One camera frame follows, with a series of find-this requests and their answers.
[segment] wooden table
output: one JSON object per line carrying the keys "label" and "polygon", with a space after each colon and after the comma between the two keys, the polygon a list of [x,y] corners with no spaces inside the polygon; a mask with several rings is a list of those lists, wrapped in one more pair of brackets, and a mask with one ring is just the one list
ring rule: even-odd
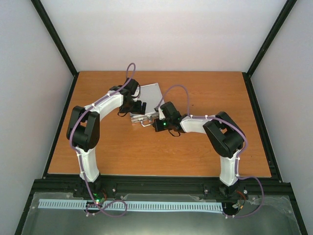
{"label": "wooden table", "polygon": [[[249,146],[241,156],[241,176],[270,177],[270,171],[241,72],[137,71],[140,85],[159,83],[162,92],[173,84],[183,84],[190,95],[190,113],[214,115],[227,112],[244,131]],[[75,152],[66,139],[74,106],[85,106],[102,97],[110,87],[125,81],[124,71],[80,72],[58,139],[49,173],[79,173]],[[165,101],[174,103],[181,114],[187,111],[185,91],[172,89]],[[207,135],[198,133],[172,137],[167,131],[132,124],[129,115],[117,110],[101,122],[96,148],[101,174],[158,176],[219,176],[220,157]]]}

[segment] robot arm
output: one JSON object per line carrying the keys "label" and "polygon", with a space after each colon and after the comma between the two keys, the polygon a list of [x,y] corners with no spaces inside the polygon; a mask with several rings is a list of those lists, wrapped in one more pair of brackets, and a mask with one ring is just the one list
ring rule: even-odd
{"label": "robot arm", "polygon": [[156,131],[168,130],[181,133],[197,132],[207,134],[221,160],[220,181],[230,187],[238,180],[238,153],[243,148],[244,139],[232,128],[218,120],[224,120],[239,127],[225,112],[215,116],[196,118],[192,115],[180,115],[171,102],[159,107],[160,119],[156,119],[153,127]]}
{"label": "robot arm", "polygon": [[[112,87],[107,93],[108,98],[97,105],[90,104],[85,107],[76,106],[73,108],[67,129],[68,140],[80,115],[85,112],[86,109],[93,107],[82,119],[82,122],[87,122],[86,126],[83,126],[81,123],[77,126],[72,143],[82,155],[82,164],[88,182],[94,182],[99,176],[95,147],[100,139],[100,121],[118,107],[119,114],[126,114],[128,112],[135,114],[145,113],[145,103],[136,100],[140,95],[140,89],[137,89],[138,86],[139,84],[132,79],[120,92],[113,94],[120,86]],[[83,173],[80,173],[80,177],[84,179]]]}

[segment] purple cable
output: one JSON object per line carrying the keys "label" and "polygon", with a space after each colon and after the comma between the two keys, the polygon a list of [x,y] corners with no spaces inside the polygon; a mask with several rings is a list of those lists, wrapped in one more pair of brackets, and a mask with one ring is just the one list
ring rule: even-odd
{"label": "purple cable", "polygon": [[[129,70],[129,68],[130,68],[131,65],[133,65],[133,67],[134,67],[133,72],[132,72],[132,75],[131,75],[130,78],[125,82],[125,84],[124,84],[123,86],[121,86],[117,91],[113,92],[111,95],[114,95],[114,94],[118,93],[118,92],[119,92],[121,89],[123,89],[123,88],[129,83],[129,81],[134,77],[134,74],[135,74],[135,72],[136,72],[136,65],[135,65],[135,63],[130,63],[130,64],[128,65],[127,69],[126,69],[126,78],[127,78],[127,76],[128,76],[128,70]],[[105,95],[105,96],[101,97],[100,99],[98,99],[98,100],[94,103],[94,105],[99,104],[100,102],[102,102],[103,100],[107,99],[108,97],[109,97],[108,95]],[[113,218],[117,218],[117,217],[123,216],[123,215],[127,212],[127,204],[126,204],[124,201],[122,201],[122,200],[115,200],[115,201],[113,201],[112,203],[114,203],[114,202],[122,202],[122,203],[124,203],[124,204],[125,204],[125,211],[124,211],[122,214],[120,214],[120,215],[111,215],[111,214],[108,214],[108,213],[106,213],[106,212],[104,211],[104,209],[105,209],[106,207],[104,207],[104,208],[102,209],[102,208],[96,203],[96,201],[95,201],[95,199],[94,199],[94,197],[93,197],[93,195],[92,195],[92,192],[91,192],[91,190],[90,190],[88,181],[87,181],[87,176],[86,176],[85,169],[84,169],[84,166],[83,166],[83,159],[82,159],[81,152],[80,152],[77,148],[75,148],[75,147],[73,146],[73,135],[74,135],[74,132],[75,132],[77,126],[80,124],[81,120],[84,118],[84,116],[85,116],[92,108],[93,108],[93,107],[91,106],[91,107],[89,107],[88,109],[86,109],[86,110],[83,112],[83,114],[78,118],[78,120],[77,120],[77,122],[75,123],[75,125],[74,125],[74,127],[73,127],[73,129],[72,129],[72,132],[71,132],[71,134],[70,134],[70,136],[69,136],[69,145],[71,146],[72,149],[74,149],[74,150],[77,152],[77,154],[79,154],[79,164],[80,164],[80,168],[81,168],[81,170],[82,170],[82,172],[83,172],[83,176],[84,176],[84,179],[85,179],[86,187],[87,187],[87,190],[88,190],[88,192],[89,192],[89,195],[90,195],[90,197],[91,197],[93,203],[96,205],[96,207],[97,207],[97,208],[100,210],[100,212],[102,212],[103,214],[105,214],[105,215],[107,215],[107,216],[110,216],[110,217],[113,217]]]}
{"label": "purple cable", "polygon": [[159,104],[156,106],[156,109],[158,109],[160,106],[161,106],[161,103],[162,101],[164,100],[166,94],[174,87],[182,87],[185,91],[186,91],[186,94],[187,94],[187,115],[190,116],[190,113],[189,113],[189,107],[190,107],[190,100],[189,100],[189,94],[188,94],[188,90],[185,86],[183,85],[180,85],[180,84],[176,84],[176,85],[173,85],[171,86],[169,89],[167,89],[167,91],[162,95],[162,99],[161,101],[159,102]]}
{"label": "purple cable", "polygon": [[[192,116],[192,118],[193,119],[205,119],[206,117],[204,117],[204,116]],[[248,140],[246,139],[244,133],[241,130],[239,130],[237,127],[235,127],[234,125],[230,124],[229,122],[224,121],[223,119],[220,119],[220,118],[215,117],[215,116],[207,116],[207,118],[211,118],[211,119],[214,119],[214,120],[220,121],[221,123],[226,124],[227,126],[229,126],[232,129],[234,129],[244,139],[245,146],[240,150],[240,152],[237,155],[237,158],[235,159],[235,174],[238,175],[239,174],[238,173],[238,161],[239,161],[238,158],[246,150],[246,148],[248,147]]]}
{"label": "purple cable", "polygon": [[[204,117],[204,116],[192,116],[192,118],[194,118],[194,119],[205,119],[206,117]],[[207,118],[211,118],[211,119],[214,119],[214,120],[220,121],[221,123],[226,124],[227,126],[229,126],[232,129],[234,129],[244,139],[245,146],[240,150],[240,152],[237,155],[237,159],[235,160],[235,174],[238,175],[238,168],[237,168],[238,167],[238,161],[239,161],[238,158],[239,158],[240,154],[242,154],[246,150],[246,148],[248,147],[248,140],[246,139],[246,137],[245,137],[245,135],[243,134],[242,131],[240,131],[237,127],[235,127],[234,125],[230,124],[229,122],[224,121],[223,119],[220,119],[220,118],[215,117],[215,116],[207,116]],[[246,180],[246,179],[250,179],[250,178],[255,179],[258,182],[259,186],[260,186],[261,193],[262,193],[261,204],[253,212],[251,212],[249,214],[241,215],[241,216],[234,216],[234,218],[240,219],[240,218],[246,218],[246,217],[248,217],[250,215],[253,215],[253,214],[255,214],[256,212],[259,211],[259,209],[262,207],[262,205],[264,203],[264,190],[263,190],[263,187],[262,187],[262,184],[261,184],[260,180],[258,178],[256,178],[255,176],[238,177],[239,180]]]}

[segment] purple wire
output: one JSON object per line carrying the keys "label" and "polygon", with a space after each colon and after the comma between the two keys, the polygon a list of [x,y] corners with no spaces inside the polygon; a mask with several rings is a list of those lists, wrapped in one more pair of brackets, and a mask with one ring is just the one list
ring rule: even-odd
{"label": "purple wire", "polygon": [[[205,119],[206,117],[204,117],[204,116],[192,116],[192,118],[193,119]],[[240,152],[237,155],[237,158],[235,159],[235,174],[238,175],[238,161],[239,161],[238,158],[246,150],[246,148],[248,147],[248,140],[246,139],[244,133],[241,130],[239,130],[237,127],[235,127],[234,125],[230,124],[229,122],[227,122],[227,121],[225,121],[223,119],[220,119],[218,117],[215,117],[215,116],[207,116],[207,118],[211,118],[211,119],[214,119],[214,120],[220,121],[221,123],[226,124],[227,126],[229,126],[232,129],[234,129],[244,139],[245,145],[240,150]]]}
{"label": "purple wire", "polygon": [[[239,161],[239,156],[240,154],[242,154],[246,148],[248,147],[248,140],[246,139],[245,135],[243,134],[242,131],[240,131],[237,127],[235,127],[234,125],[230,124],[229,122],[223,120],[223,119],[220,119],[218,117],[215,117],[215,116],[207,116],[207,117],[204,117],[204,116],[192,116],[192,118],[194,119],[205,119],[205,118],[211,118],[211,119],[214,119],[214,120],[217,120],[217,121],[220,121],[221,123],[224,123],[226,124],[227,126],[231,127],[232,129],[234,129],[245,141],[245,146],[240,150],[240,152],[238,153],[237,155],[237,158],[235,159],[235,174],[238,175],[238,170],[237,170],[237,166],[238,166],[238,161]],[[261,201],[261,204],[258,206],[257,209],[255,209],[253,212],[249,213],[249,214],[245,214],[245,215],[241,215],[241,216],[234,216],[234,218],[237,218],[237,219],[240,219],[240,218],[246,218],[250,215],[253,215],[255,214],[256,212],[258,212],[260,210],[260,208],[262,207],[263,203],[264,203],[264,190],[263,190],[263,187],[262,187],[262,184],[260,182],[260,180],[258,178],[256,178],[255,176],[247,176],[247,177],[238,177],[239,180],[246,180],[246,179],[250,179],[250,178],[253,178],[255,179],[259,186],[260,186],[260,189],[261,189],[261,193],[262,193],[262,201]]]}
{"label": "purple wire", "polygon": [[189,107],[190,107],[190,99],[189,99],[189,94],[188,94],[188,90],[185,86],[183,85],[180,85],[180,84],[176,84],[176,85],[173,85],[171,86],[169,89],[167,89],[167,91],[162,95],[162,99],[161,101],[159,102],[159,104],[156,106],[156,109],[158,109],[160,106],[161,106],[161,103],[162,101],[164,100],[166,94],[174,87],[182,87],[185,91],[186,91],[186,94],[187,94],[187,115],[190,116],[190,112],[189,112]]}
{"label": "purple wire", "polygon": [[[131,65],[133,65],[134,69],[133,69],[133,72],[132,72],[132,75],[130,76],[130,78],[125,82],[125,84],[124,84],[123,86],[121,86],[117,91],[113,92],[113,93],[110,94],[110,95],[114,95],[114,94],[118,93],[118,92],[119,92],[121,89],[123,89],[123,88],[129,83],[129,81],[134,77],[134,74],[135,74],[135,72],[136,72],[136,65],[135,65],[135,63],[130,63],[130,64],[128,65],[127,69],[126,69],[126,78],[127,78],[127,76],[128,76],[128,70],[129,70],[129,68],[130,68]],[[108,97],[109,97],[108,95],[105,95],[105,96],[101,97],[100,99],[98,99],[98,100],[94,103],[94,105],[99,104],[100,102],[102,102],[103,100],[107,99]],[[86,110],[83,112],[83,114],[78,118],[78,120],[77,120],[77,122],[75,123],[75,125],[74,125],[74,127],[73,127],[73,129],[72,129],[72,132],[71,132],[71,134],[70,134],[70,136],[69,136],[69,145],[71,146],[72,149],[74,149],[74,150],[77,152],[77,154],[79,154],[79,164],[80,164],[80,168],[81,168],[81,170],[82,170],[82,172],[83,172],[83,176],[84,176],[84,180],[85,180],[85,183],[86,183],[86,187],[87,187],[87,190],[88,190],[88,192],[89,192],[89,195],[90,195],[90,197],[91,197],[93,203],[96,205],[96,207],[97,207],[97,208],[100,210],[100,212],[102,212],[103,214],[105,214],[105,215],[107,215],[107,216],[109,216],[109,217],[118,218],[118,217],[123,216],[123,215],[127,212],[127,204],[126,204],[124,201],[121,201],[121,200],[115,200],[115,201],[113,201],[112,203],[115,203],[115,202],[122,202],[122,203],[124,203],[124,204],[125,204],[125,211],[124,211],[122,214],[120,214],[120,215],[111,215],[111,214],[108,214],[108,213],[106,213],[106,212],[104,211],[104,209],[105,209],[106,207],[104,207],[104,208],[102,209],[102,208],[96,203],[96,201],[95,201],[95,199],[94,199],[94,197],[93,197],[93,195],[92,195],[92,192],[91,192],[91,190],[90,190],[88,181],[87,181],[87,176],[86,176],[85,169],[84,169],[84,166],[83,166],[83,158],[82,158],[81,152],[80,152],[77,148],[75,148],[75,147],[73,146],[73,135],[74,135],[74,132],[75,132],[77,126],[80,124],[81,120],[84,118],[84,116],[85,116],[92,108],[93,108],[93,106],[91,106],[91,107],[89,107],[88,109],[86,109]]]}

